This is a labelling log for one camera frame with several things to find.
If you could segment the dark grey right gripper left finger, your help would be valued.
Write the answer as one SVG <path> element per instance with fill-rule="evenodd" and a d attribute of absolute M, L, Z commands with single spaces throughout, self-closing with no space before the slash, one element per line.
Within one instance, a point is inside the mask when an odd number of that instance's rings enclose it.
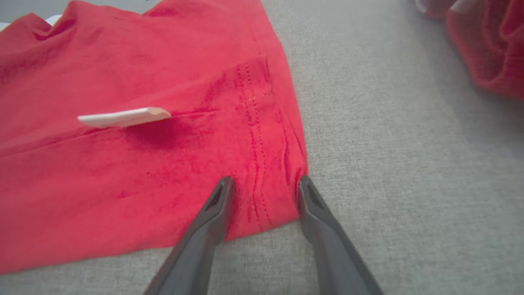
<path fill-rule="evenodd" d="M 143 295 L 207 295 L 215 248 L 228 233 L 234 189 L 231 176 L 219 179 Z"/>

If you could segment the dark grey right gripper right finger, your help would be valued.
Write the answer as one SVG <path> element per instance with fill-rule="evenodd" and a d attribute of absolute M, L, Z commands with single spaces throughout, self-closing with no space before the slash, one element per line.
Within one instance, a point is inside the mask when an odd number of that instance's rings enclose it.
<path fill-rule="evenodd" d="M 298 211 L 303 235 L 312 245 L 321 295 L 383 295 L 309 176 L 299 181 Z"/>

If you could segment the red basketball jersey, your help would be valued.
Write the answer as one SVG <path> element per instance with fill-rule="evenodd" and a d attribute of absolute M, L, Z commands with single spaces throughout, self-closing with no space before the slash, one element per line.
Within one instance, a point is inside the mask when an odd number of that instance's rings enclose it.
<path fill-rule="evenodd" d="M 0 31 L 0 276 L 173 247 L 232 176 L 232 240 L 297 218 L 307 154 L 260 0 L 69 2 Z"/>

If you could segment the red shorts with white stripes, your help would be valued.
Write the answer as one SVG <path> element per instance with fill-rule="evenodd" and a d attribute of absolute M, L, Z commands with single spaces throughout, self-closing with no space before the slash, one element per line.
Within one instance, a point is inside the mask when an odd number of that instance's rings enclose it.
<path fill-rule="evenodd" d="M 443 19 L 481 89 L 524 100 L 524 0 L 414 0 L 426 17 Z"/>

